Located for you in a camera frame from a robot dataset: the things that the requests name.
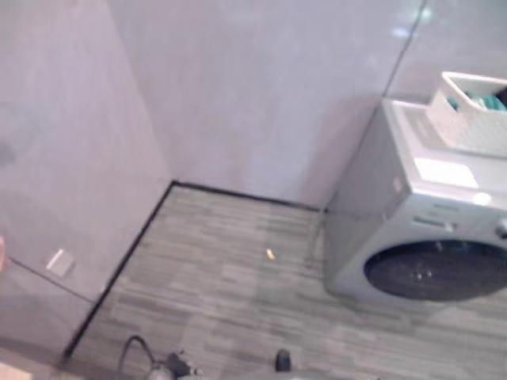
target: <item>washing machine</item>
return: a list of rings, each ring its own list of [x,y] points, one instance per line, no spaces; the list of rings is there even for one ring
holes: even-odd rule
[[[507,161],[446,147],[425,106],[384,100],[331,200],[325,288],[389,306],[507,287]]]

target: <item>wood-look floor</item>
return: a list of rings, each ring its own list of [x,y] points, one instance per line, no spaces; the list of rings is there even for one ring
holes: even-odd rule
[[[333,298],[321,241],[305,263],[314,217],[174,188],[74,357],[114,369],[135,333],[160,356],[184,348],[206,378],[267,371],[278,348],[358,380],[507,378],[507,292],[432,315]],[[128,357],[131,374],[146,365]]]

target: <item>black cable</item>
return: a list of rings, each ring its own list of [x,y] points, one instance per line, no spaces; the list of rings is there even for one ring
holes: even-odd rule
[[[139,335],[132,335],[130,338],[128,338],[127,342],[125,342],[124,348],[121,352],[120,361],[118,362],[118,368],[116,369],[116,379],[117,380],[121,379],[121,375],[123,374],[123,369],[124,369],[125,356],[127,356],[128,349],[130,348],[131,343],[134,341],[138,342],[141,345],[141,347],[143,348],[144,352],[146,353],[148,359],[150,359],[151,369],[153,369],[153,367],[157,363],[155,361],[155,357],[153,356],[153,353],[151,352],[150,348],[148,347],[148,344],[146,343],[146,341]]]

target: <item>black baseboard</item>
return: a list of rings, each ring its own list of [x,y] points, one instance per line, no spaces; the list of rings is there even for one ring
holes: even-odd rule
[[[85,334],[86,330],[90,326],[91,321],[95,317],[95,314],[97,311],[101,308],[102,303],[107,298],[109,292],[111,291],[112,287],[114,286],[116,280],[120,276],[121,272],[124,270],[125,266],[127,265],[128,261],[130,260],[132,254],[135,252],[135,249],[143,239],[144,234],[150,227],[151,222],[155,217],[157,216],[158,211],[160,210],[160,207],[164,204],[164,201],[166,200],[167,196],[171,193],[171,190],[173,190],[175,187],[182,187],[182,188],[193,188],[196,190],[201,190],[203,192],[213,192],[215,194],[222,194],[225,196],[234,196],[238,198],[248,199],[248,200],[259,200],[262,202],[269,202],[273,204],[283,205],[283,206],[289,206],[289,207],[295,207],[299,209],[309,210],[309,211],[318,211],[317,207],[307,206],[306,204],[296,203],[296,202],[288,202],[286,200],[280,200],[280,199],[271,199],[263,196],[252,196],[248,194],[244,194],[241,192],[232,192],[230,190],[224,190],[220,188],[213,188],[210,186],[205,186],[201,184],[192,184],[188,182],[180,182],[177,180],[171,181],[169,186],[167,186],[167,189],[164,191],[162,197],[158,200],[157,204],[155,205],[154,209],[150,213],[150,216],[146,220],[146,222],[143,225],[143,228],[140,232],[137,233],[135,236],[134,241],[130,245],[127,253],[125,253],[124,257],[121,259],[120,263],[116,267],[114,273],[111,276],[111,279],[109,279],[104,291],[102,292],[99,299],[93,304],[92,308],[90,309],[89,313],[86,315],[86,319],[81,324],[79,329],[76,331],[74,336],[72,337],[71,342],[67,345],[65,350],[63,351],[62,355],[62,364],[67,362],[72,354],[74,354],[74,351],[76,347],[79,344],[79,341],[82,339],[83,335]]]
[[[134,241],[130,245],[127,253],[125,253],[124,257],[121,259],[120,263],[116,267],[114,273],[111,276],[111,279],[109,279],[104,291],[102,292],[99,299],[93,304],[92,308],[90,309],[89,313],[86,315],[86,319],[81,324],[79,329],[76,331],[74,336],[72,337],[71,342],[67,345],[65,350],[63,351],[62,355],[62,363],[65,363],[71,356],[74,354],[74,351],[76,347],[79,344],[79,341],[81,340],[82,336],[85,334],[86,330],[88,329],[88,326],[90,326],[91,321],[95,317],[95,314],[97,311],[101,308],[102,303],[108,296],[109,292],[111,291],[114,283],[120,276],[121,272],[124,270],[125,266],[127,265],[127,262],[130,260],[132,254],[135,252],[135,249],[137,248],[137,245],[141,242],[141,239],[143,238],[143,235],[148,230],[148,227],[150,226],[151,222],[157,216],[158,211],[160,210],[160,207],[164,204],[164,201],[166,200],[167,196],[171,193],[172,188],[176,184],[175,181],[171,181],[169,186],[167,186],[167,189],[164,191],[162,197],[158,200],[157,204],[155,205],[154,209],[150,213],[150,216],[146,220],[146,222],[143,225],[143,228],[140,232],[137,233],[137,235],[134,238]]]
[[[244,198],[247,200],[260,200],[262,202],[269,202],[269,203],[273,203],[273,204],[279,204],[282,206],[300,208],[303,210],[318,211],[318,207],[308,206],[307,204],[304,204],[304,203],[297,203],[297,202],[291,202],[288,200],[268,198],[265,196],[252,196],[250,194],[245,194],[243,192],[233,192],[231,190],[225,190],[222,188],[213,188],[211,186],[206,186],[204,184],[193,184],[191,182],[179,182],[179,181],[174,181],[174,184],[176,184],[180,187],[183,187],[183,188],[195,188],[196,190],[202,190],[203,192],[213,192],[215,194],[223,194],[225,196],[235,196],[235,197]]]

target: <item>laundry basket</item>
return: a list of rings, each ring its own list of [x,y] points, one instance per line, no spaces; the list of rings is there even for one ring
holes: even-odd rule
[[[484,97],[507,88],[507,80],[442,73],[426,115],[452,149],[507,158],[507,111],[481,107],[467,93]]]

